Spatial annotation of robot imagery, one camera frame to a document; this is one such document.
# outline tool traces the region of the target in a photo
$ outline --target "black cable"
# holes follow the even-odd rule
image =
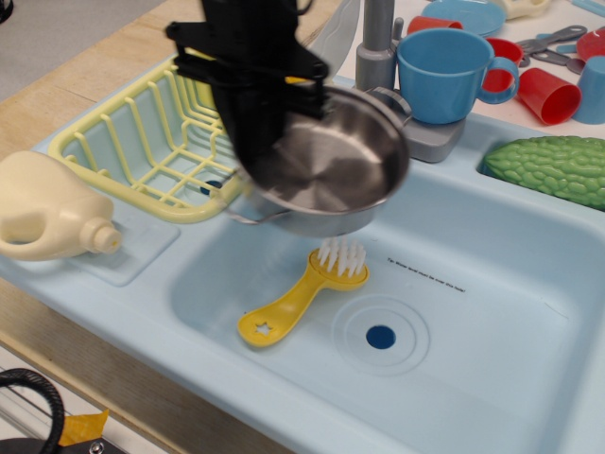
[[[5,4],[5,0],[0,0],[0,24],[6,21],[12,14],[12,0]]]
[[[42,375],[28,369],[9,369],[0,372],[0,388],[11,386],[29,388],[41,395],[48,403],[52,426],[40,454],[55,454],[59,448],[59,439],[65,423],[65,410],[59,392]]]

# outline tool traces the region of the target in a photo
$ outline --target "star cutout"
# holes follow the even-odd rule
[[[273,329],[273,328],[271,326],[269,326],[267,324],[267,322],[264,322],[263,324],[257,324],[256,325],[256,332],[264,334],[265,336],[268,336],[268,333],[269,333],[269,331],[271,329]]]

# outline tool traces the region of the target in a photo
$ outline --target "green bitter melon toy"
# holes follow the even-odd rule
[[[576,136],[520,139],[485,156],[500,180],[605,210],[605,140]]]

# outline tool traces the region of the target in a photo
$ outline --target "blue cup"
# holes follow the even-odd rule
[[[578,87],[582,101],[572,118],[587,125],[605,123],[605,57],[595,56],[586,62]]]
[[[401,95],[412,116],[443,125],[466,117],[476,99],[489,104],[508,101],[519,88],[519,71],[509,59],[496,57],[482,37],[456,28],[430,28],[407,35],[397,47]],[[481,87],[492,70],[514,78],[501,92]]]

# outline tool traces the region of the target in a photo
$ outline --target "yellow scrub brush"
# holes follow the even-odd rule
[[[309,254],[302,278],[284,296],[243,316],[237,324],[244,341],[255,347],[267,347],[280,341],[301,319],[315,295],[323,288],[348,291],[363,286],[370,272],[365,265],[366,252],[344,236],[323,240]]]

